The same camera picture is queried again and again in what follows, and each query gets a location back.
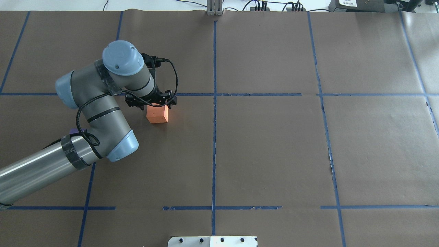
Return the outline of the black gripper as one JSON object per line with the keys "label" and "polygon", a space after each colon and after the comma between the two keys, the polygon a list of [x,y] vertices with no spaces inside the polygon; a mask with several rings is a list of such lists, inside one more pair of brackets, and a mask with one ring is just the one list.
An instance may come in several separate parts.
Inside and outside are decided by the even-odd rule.
{"label": "black gripper", "polygon": [[173,105],[177,105],[177,95],[171,90],[161,92],[154,90],[146,96],[136,96],[133,92],[125,90],[125,102],[129,107],[137,107],[141,111],[145,110],[145,105],[157,104],[167,106],[170,110]]}

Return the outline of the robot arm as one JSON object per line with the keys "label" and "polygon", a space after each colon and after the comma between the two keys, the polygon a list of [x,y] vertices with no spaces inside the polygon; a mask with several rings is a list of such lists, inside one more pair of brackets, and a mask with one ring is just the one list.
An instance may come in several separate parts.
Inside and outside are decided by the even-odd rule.
{"label": "robot arm", "polygon": [[171,63],[116,40],[103,49],[101,59],[60,77],[56,93],[67,107],[77,110],[77,133],[2,168],[1,209],[102,158],[116,162],[135,152],[139,142],[115,96],[124,93],[128,106],[141,109],[176,105],[177,90],[160,91],[155,83],[155,70],[163,62]]}

